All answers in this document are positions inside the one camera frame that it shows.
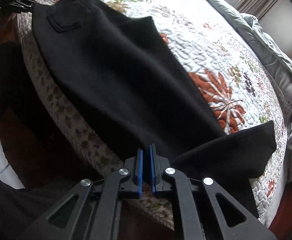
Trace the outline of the red wooden bed frame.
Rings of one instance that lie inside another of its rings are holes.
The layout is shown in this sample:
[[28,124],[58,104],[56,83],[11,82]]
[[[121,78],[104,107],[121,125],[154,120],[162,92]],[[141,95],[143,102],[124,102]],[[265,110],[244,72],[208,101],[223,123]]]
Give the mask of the red wooden bed frame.
[[270,231],[277,239],[292,239],[292,182],[287,184]]

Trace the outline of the grey green comforter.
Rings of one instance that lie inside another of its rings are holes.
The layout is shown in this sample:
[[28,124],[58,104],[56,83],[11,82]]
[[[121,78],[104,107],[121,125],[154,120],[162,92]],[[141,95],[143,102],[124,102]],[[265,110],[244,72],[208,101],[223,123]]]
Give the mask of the grey green comforter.
[[206,0],[239,33],[257,55],[270,76],[281,89],[290,105],[288,141],[285,153],[287,182],[292,182],[292,60],[279,48],[273,38],[263,31],[256,16],[238,12],[225,0]]

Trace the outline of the black pants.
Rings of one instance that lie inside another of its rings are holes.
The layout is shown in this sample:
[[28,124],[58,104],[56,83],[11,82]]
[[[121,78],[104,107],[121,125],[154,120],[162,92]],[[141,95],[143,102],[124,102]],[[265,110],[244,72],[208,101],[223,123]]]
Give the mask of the black pants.
[[56,85],[120,159],[154,144],[173,168],[213,178],[258,214],[249,180],[276,150],[273,122],[226,134],[152,18],[60,0],[35,4],[32,31]]

